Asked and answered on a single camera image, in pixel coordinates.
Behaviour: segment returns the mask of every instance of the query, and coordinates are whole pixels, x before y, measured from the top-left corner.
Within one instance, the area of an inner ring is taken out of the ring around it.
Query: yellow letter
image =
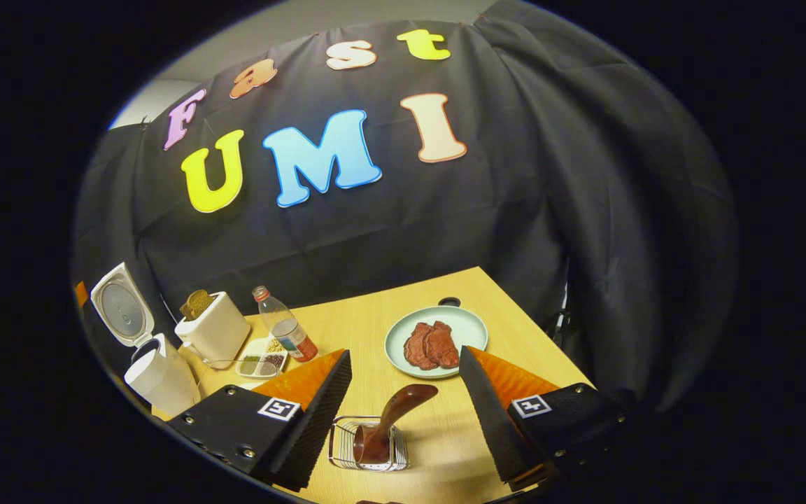
[[[450,57],[450,51],[434,48],[434,42],[444,41],[444,35],[428,33],[427,29],[413,29],[397,35],[398,41],[406,41],[409,54],[420,60],[445,60]]]
[[[273,63],[272,58],[266,58],[238,73],[238,76],[234,78],[236,85],[230,90],[229,98],[240,98],[246,95],[249,90],[268,83],[269,79],[275,77],[278,73],[278,70],[272,67]]]
[[[329,50],[325,51],[332,59],[325,63],[333,70],[344,70],[346,68],[368,67],[378,59],[371,49],[372,45],[366,41],[338,42]]]
[[[400,100],[400,106],[416,118],[418,133],[422,135],[422,162],[448,162],[465,155],[466,146],[453,136],[450,121],[444,113],[444,94],[432,92],[417,94]]]
[[[207,172],[204,160],[207,159],[206,148],[189,154],[182,162],[185,172],[185,184],[188,186],[188,199],[192,207],[203,214],[210,214],[232,203],[241,191],[241,154],[238,153],[238,140],[244,131],[236,129],[226,133],[217,140],[215,147],[223,153],[223,167],[226,169],[226,182],[216,191],[207,185]]]

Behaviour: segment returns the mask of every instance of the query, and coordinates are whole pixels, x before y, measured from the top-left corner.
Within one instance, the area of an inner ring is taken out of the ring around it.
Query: black cloth backdrop
[[[438,47],[451,57],[410,55],[396,37],[412,29],[444,35]],[[372,43],[374,64],[326,66],[327,48],[356,39]],[[234,77],[266,57],[277,76],[230,99]],[[202,88],[188,133],[164,152],[167,113]],[[419,133],[400,100],[424,92],[448,96],[464,157],[418,159]],[[473,25],[330,29],[252,55],[175,105],[144,127],[106,134],[80,196],[72,270],[92,287],[125,261],[156,332],[175,344],[161,295],[178,315],[194,290],[227,291],[249,314],[259,284],[295,307],[480,265],[540,326],[554,322],[567,279],[583,331],[564,351],[602,392],[627,393],[650,411],[673,405],[716,346],[738,242],[716,153],[652,76],[553,13],[506,0]],[[383,178],[310,188],[303,204],[278,207],[263,138],[296,127],[317,144],[327,119],[346,109],[367,113],[362,131]],[[214,143],[236,129],[241,192],[199,213],[180,165],[207,147],[208,184],[218,188],[225,175]],[[93,344],[109,345],[111,371],[122,374],[132,349],[118,348],[86,310]]]

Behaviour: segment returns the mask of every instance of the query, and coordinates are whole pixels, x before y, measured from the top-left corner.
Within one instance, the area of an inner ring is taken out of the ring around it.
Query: plastic bottle
[[[285,303],[272,297],[266,287],[260,285],[253,290],[253,300],[257,301],[257,307],[266,329],[269,329],[269,332],[282,344],[282,347],[285,347],[288,355],[295,361],[306,363],[319,354],[319,349],[306,335],[291,310],[285,306]]]

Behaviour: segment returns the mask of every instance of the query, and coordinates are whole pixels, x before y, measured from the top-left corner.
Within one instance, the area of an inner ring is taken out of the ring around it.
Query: light blue plate
[[[456,350],[460,351],[464,344],[479,350],[486,350],[487,326],[483,324],[483,320],[477,318],[477,315],[466,309],[461,309],[461,307],[426,307],[426,309],[414,311],[401,318],[394,323],[393,327],[388,331],[388,335],[384,337],[384,354],[387,355],[388,360],[394,367],[407,375],[421,377],[421,379],[441,379],[442,377],[451,377],[458,374],[458,367],[452,367],[450,370],[446,370],[443,367],[435,367],[433,370],[428,371],[420,370],[418,366],[413,366],[403,357],[403,345],[406,344],[409,336],[412,336],[413,330],[416,329],[416,324],[425,322],[429,326],[433,326],[435,320],[450,326]]]

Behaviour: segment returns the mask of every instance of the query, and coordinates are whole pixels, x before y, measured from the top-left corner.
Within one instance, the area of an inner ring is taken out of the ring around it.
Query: wooden table
[[[281,285],[273,286],[281,299]],[[479,267],[432,280],[420,281],[380,293],[350,297],[294,309],[303,328],[321,354],[347,348],[353,380],[338,415],[378,415],[394,392],[410,383],[431,383],[438,395],[397,422],[406,436],[410,467],[399,472],[362,472],[341,469],[327,460],[323,446],[310,478],[309,488],[297,495],[325,504],[354,504],[358,500],[425,502],[486,502],[511,494],[500,482],[490,450],[483,440],[474,406],[461,377],[423,380],[396,369],[384,354],[384,336],[403,316],[437,305],[445,297],[461,300],[461,307],[475,313],[487,326],[486,351],[505,358],[558,386],[589,380],[509,299]],[[268,335],[259,316],[247,316],[253,327],[248,338]],[[234,372],[211,370],[188,349],[180,354],[201,381],[201,396],[228,383],[248,380]],[[285,370],[301,364],[289,358]],[[163,417],[154,409],[153,414]]]

